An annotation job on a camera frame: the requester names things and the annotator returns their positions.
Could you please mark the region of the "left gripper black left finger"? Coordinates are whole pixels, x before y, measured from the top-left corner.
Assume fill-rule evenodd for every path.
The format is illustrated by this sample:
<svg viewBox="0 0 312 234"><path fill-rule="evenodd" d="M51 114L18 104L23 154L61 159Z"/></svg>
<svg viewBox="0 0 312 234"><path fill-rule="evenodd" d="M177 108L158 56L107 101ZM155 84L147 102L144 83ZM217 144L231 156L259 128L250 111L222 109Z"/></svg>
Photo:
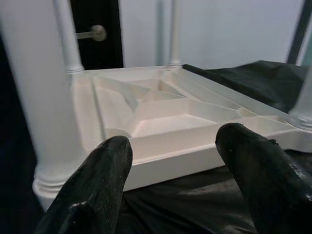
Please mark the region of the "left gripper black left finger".
<svg viewBox="0 0 312 234"><path fill-rule="evenodd" d="M98 145L63 185L37 234L113 234L133 162L125 136Z"/></svg>

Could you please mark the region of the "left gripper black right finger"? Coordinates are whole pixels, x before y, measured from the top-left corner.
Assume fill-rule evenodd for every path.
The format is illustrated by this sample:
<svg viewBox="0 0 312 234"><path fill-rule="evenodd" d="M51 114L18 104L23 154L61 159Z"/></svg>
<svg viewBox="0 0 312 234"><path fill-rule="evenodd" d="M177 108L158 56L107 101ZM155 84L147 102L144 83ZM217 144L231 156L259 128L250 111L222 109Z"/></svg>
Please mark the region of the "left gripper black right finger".
<svg viewBox="0 0 312 234"><path fill-rule="evenodd" d="M274 139L227 123L217 131L215 145L258 233L312 232L312 177Z"/></svg>

